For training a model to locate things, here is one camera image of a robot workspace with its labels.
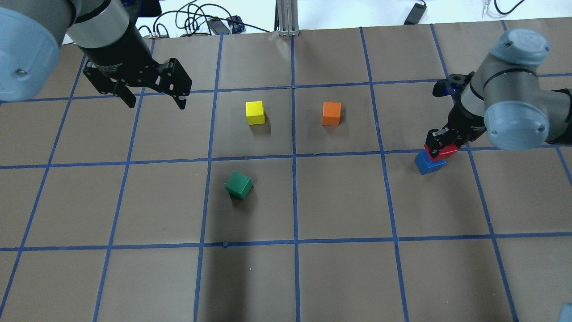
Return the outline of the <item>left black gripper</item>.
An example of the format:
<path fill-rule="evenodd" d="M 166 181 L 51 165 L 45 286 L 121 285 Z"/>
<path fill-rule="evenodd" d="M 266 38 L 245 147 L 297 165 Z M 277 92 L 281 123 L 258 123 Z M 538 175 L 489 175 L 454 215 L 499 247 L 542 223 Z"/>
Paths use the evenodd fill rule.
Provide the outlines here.
<path fill-rule="evenodd" d="M 158 63 L 139 31 L 127 29 L 110 45 L 84 48 L 87 57 L 83 74 L 101 94 L 119 97 L 131 109 L 136 98 L 129 87 L 149 88 L 169 95 L 178 108 L 186 108 L 192 80 L 176 58 Z"/>

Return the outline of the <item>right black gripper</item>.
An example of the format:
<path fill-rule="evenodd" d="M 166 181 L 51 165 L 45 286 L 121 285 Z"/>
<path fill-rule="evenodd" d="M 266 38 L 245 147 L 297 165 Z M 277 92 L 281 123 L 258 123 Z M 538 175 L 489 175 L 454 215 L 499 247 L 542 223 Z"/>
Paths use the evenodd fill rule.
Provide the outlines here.
<path fill-rule="evenodd" d="M 465 145 L 475 141 L 486 132 L 484 117 L 468 112 L 462 105 L 455 105 L 449 112 L 448 120 L 443 129 L 429 130 L 425 144 L 433 149 L 433 156 L 451 143 Z"/>

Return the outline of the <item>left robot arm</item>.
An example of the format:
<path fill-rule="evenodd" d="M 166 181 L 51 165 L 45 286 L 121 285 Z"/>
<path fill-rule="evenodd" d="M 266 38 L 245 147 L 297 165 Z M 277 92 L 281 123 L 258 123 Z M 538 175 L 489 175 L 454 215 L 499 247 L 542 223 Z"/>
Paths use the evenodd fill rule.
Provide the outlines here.
<path fill-rule="evenodd" d="M 135 23 L 158 17 L 157 0 L 3 0 L 0 4 L 0 98 L 22 102 L 41 92 L 68 36 L 86 55 L 83 74 L 101 94 L 130 108 L 130 87 L 165 93 L 184 109 L 192 80 L 171 58 L 158 63 Z"/>

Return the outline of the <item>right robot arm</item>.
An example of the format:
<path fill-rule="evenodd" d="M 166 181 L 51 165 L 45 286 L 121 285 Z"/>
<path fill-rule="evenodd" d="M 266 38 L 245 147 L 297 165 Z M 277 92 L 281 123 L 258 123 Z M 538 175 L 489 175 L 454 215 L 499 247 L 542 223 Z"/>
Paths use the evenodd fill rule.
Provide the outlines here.
<path fill-rule="evenodd" d="M 506 151 L 571 145 L 571 90 L 543 90 L 538 80 L 537 68 L 550 49 L 537 31 L 507 30 L 477 71 L 437 81 L 433 96 L 451 96 L 454 106 L 443 128 L 427 133 L 429 158 L 446 159 L 483 134 Z"/>

